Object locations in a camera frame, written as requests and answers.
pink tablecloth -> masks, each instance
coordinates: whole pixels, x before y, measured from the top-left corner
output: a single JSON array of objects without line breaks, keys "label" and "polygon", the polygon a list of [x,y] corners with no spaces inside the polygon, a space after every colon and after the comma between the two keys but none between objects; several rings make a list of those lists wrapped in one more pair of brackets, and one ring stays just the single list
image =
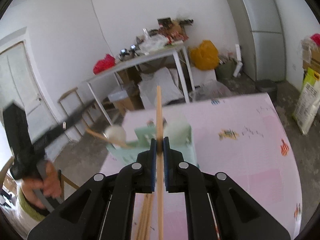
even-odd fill
[{"label": "pink tablecloth", "polygon": [[[290,143],[267,94],[239,96],[163,108],[168,123],[184,116],[194,136],[197,160],[203,172],[223,171],[248,192],[295,238],[300,230],[302,193]],[[156,111],[128,112],[123,127],[127,140],[134,129],[156,120]],[[233,138],[225,136],[233,132]],[[110,175],[123,165],[108,155],[101,172]],[[132,239],[142,198],[136,197]],[[150,239],[157,239],[156,198]],[[164,238],[188,239],[183,194],[164,195]]]}]

white table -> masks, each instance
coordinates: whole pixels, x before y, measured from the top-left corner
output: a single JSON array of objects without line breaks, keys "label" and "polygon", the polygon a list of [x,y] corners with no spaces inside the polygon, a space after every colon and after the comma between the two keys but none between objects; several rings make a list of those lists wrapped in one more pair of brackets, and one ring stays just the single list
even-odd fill
[{"label": "white table", "polygon": [[189,96],[188,96],[186,80],[183,75],[183,71],[182,71],[182,67],[181,67],[181,63],[180,63],[180,58],[179,58],[179,54],[178,54],[181,50],[182,50],[184,58],[186,60],[185,63],[187,65],[187,69],[188,69],[188,73],[189,73],[189,77],[190,77],[190,81],[191,81],[191,87],[192,87],[192,90],[194,91],[195,86],[194,86],[193,79],[192,79],[190,62],[188,60],[188,54],[187,54],[187,50],[186,50],[186,47],[184,46],[184,44],[166,46],[163,49],[151,52],[148,55],[139,56],[139,57],[135,57],[133,59],[130,59],[130,60],[127,60],[124,62],[120,62],[119,64],[115,65],[114,67],[107,69],[107,70],[95,75],[93,78],[87,80],[87,84],[89,86],[89,89],[90,89],[92,95],[94,96],[101,111],[103,112],[104,116],[106,117],[106,119],[108,120],[108,122],[111,125],[112,125],[112,120],[109,117],[108,113],[105,111],[101,101],[96,96],[96,94],[92,88],[92,85],[91,85],[92,82],[94,82],[97,79],[103,78],[107,75],[115,74],[116,72],[118,72],[120,70],[124,70],[124,69],[130,68],[130,67],[133,67],[133,66],[136,66],[139,64],[146,63],[151,60],[160,59],[160,58],[164,58],[164,57],[168,57],[168,56],[172,55],[174,58],[174,61],[176,63],[176,66],[177,66],[177,70],[178,70],[178,74],[179,74],[179,78],[180,78],[180,82],[181,82],[181,86],[182,86],[182,92],[183,92],[184,98],[186,100],[186,103],[188,104],[188,103],[190,103],[190,100],[189,100]]},{"label": "white table", "polygon": [[[220,171],[228,174],[294,239],[300,231],[302,217],[300,177],[290,143],[269,96],[256,94],[163,107],[163,117],[168,123],[181,116],[192,127],[200,170],[213,175]],[[155,110],[127,112],[122,125],[127,140],[135,140],[134,129],[145,126],[150,119],[156,121]],[[221,130],[229,129],[238,134],[237,140],[227,137],[220,140]],[[286,156],[281,153],[282,140],[289,147]],[[111,175],[123,166],[108,154],[101,172]],[[142,198],[138,194],[132,239],[141,206]],[[155,200],[151,240],[158,239],[156,210]],[[164,239],[188,239],[184,195],[181,193],[164,193]]]}]

refrigerator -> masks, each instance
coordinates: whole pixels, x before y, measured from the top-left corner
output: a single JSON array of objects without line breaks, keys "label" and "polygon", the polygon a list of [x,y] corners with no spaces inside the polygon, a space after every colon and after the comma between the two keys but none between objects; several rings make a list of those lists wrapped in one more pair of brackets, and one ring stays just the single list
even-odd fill
[{"label": "refrigerator", "polygon": [[274,0],[227,0],[239,38],[243,70],[254,81],[282,81],[284,36]]}]

white door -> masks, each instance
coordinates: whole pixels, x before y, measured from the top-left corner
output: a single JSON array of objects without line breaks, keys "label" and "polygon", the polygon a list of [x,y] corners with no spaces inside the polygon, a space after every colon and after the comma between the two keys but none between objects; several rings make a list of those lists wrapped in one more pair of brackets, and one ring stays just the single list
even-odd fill
[{"label": "white door", "polygon": [[26,112],[32,142],[57,124],[35,83],[23,42],[0,54],[0,108],[12,100]]}]

person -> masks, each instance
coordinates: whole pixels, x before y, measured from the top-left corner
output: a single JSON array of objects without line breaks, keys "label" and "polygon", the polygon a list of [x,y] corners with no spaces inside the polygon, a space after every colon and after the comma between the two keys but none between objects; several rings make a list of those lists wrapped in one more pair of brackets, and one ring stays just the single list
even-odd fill
[{"label": "person", "polygon": [[9,223],[23,239],[27,239],[29,231],[49,214],[33,190],[42,189],[46,197],[57,198],[61,196],[58,173],[50,161],[47,161],[46,164],[46,174],[47,178],[44,181],[24,178],[20,186],[18,183],[18,198],[15,206],[13,208],[1,206]]}]

